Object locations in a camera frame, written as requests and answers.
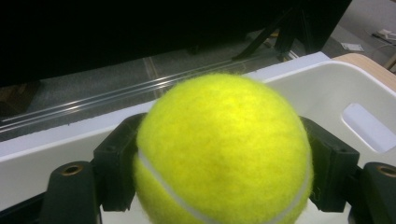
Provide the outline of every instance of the white container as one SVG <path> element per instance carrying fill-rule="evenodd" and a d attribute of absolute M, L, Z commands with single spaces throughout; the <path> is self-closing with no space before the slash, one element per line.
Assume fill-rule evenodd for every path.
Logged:
<path fill-rule="evenodd" d="M 396 166 L 396 93 L 348 63 L 326 61 L 279 74 L 298 60 L 246 76 L 268 83 L 301 116 L 357 149 L 360 167 L 369 161 Z M 60 165 L 90 161 L 93 150 L 122 120 L 149 111 L 153 103 L 0 143 L 0 151 L 7 152 L 0 157 L 0 211 L 45 191 L 50 173 Z M 381 134 L 371 137 L 370 132 Z M 347 223 L 349 209 L 347 205 L 344 213 L 323 213 L 309 202 L 297 223 Z M 136 197 L 131 211 L 102 216 L 104 223 L 149 223 Z"/>

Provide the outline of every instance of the wooden surface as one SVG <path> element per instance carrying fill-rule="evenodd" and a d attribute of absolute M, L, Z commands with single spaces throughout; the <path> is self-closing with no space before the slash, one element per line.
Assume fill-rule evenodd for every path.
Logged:
<path fill-rule="evenodd" d="M 387 85 L 390 89 L 396 91 L 396 75 L 364 55 L 349 53 L 333 58 L 333 60 L 356 65 Z"/>

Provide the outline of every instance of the tennis ball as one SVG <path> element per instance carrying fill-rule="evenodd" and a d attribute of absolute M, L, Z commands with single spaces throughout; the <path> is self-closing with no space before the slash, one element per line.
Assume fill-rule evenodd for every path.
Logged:
<path fill-rule="evenodd" d="M 311 151 L 290 104 L 261 82 L 208 74 L 144 117 L 136 193 L 153 223 L 292 223 L 311 191 Z"/>

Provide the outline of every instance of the fuzzy yellow felt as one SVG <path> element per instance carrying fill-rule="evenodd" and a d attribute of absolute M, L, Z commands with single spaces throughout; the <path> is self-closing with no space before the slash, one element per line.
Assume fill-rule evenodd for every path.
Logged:
<path fill-rule="evenodd" d="M 153 223 L 292 223 L 311 191 L 297 113 L 247 77 L 177 84 L 142 121 L 137 145 L 136 192 Z"/>

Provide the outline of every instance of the white seam on tennis ball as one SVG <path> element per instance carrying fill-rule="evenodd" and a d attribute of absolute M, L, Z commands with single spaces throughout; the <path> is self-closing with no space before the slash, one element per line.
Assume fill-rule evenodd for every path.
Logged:
<path fill-rule="evenodd" d="M 153 174 L 155 179 L 163 186 L 163 189 L 169 194 L 171 198 L 175 200 L 178 205 L 180 205 L 182 208 L 184 208 L 186 211 L 188 211 L 191 215 L 193 215 L 195 218 L 203 221 L 204 223 L 219 223 L 216 220 L 212 219 L 211 217 L 205 216 L 198 210 L 194 209 L 191 207 L 189 204 L 187 204 L 183 199 L 181 199 L 173 190 L 172 188 L 163 180 L 161 175 L 152 167 L 151 163 L 149 160 L 146 158 L 142 150 L 138 150 L 137 152 L 137 157 L 143 162 L 143 165 Z"/>
<path fill-rule="evenodd" d="M 308 158 L 306 161 L 306 166 L 305 166 L 305 177 L 304 177 L 304 182 L 303 184 L 300 186 L 297 195 L 294 197 L 293 201 L 289 204 L 289 206 L 284 209 L 279 215 L 277 215 L 276 217 L 274 217 L 273 219 L 269 220 L 269 221 L 265 221 L 262 224 L 275 224 L 277 222 L 279 222 L 280 220 L 282 220 L 294 207 L 296 207 L 298 205 L 298 203 L 301 201 L 301 198 L 303 197 L 306 188 L 308 188 L 308 184 L 309 184 L 309 178 L 311 175 L 311 172 L 309 172 L 310 170 L 310 162 L 311 162 L 311 155 L 308 154 Z"/>

